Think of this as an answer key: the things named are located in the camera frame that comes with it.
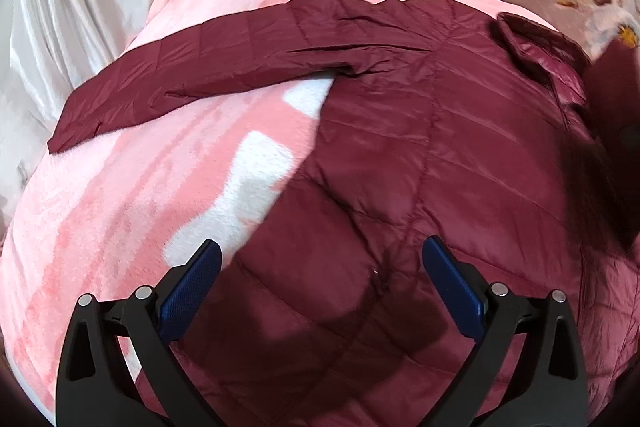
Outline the maroon quilted down jacket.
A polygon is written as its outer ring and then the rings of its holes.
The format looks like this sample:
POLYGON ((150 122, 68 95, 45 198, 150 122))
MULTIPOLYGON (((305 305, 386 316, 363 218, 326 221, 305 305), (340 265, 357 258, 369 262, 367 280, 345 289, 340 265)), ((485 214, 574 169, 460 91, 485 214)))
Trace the maroon quilted down jacket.
POLYGON ((639 365, 639 52, 590 60, 451 0, 292 0, 140 46, 78 88, 52 153, 214 95, 334 81, 314 148, 178 357, 231 426, 413 426, 471 343, 422 270, 438 235, 514 291, 566 291, 587 415, 639 365))

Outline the silver satin fabric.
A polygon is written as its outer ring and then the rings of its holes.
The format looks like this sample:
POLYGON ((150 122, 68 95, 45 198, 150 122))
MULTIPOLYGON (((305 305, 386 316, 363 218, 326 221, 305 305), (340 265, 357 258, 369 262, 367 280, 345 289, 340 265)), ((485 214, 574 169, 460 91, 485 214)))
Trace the silver satin fabric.
POLYGON ((7 225, 66 98, 114 61, 153 0, 1 0, 1 222, 7 225))

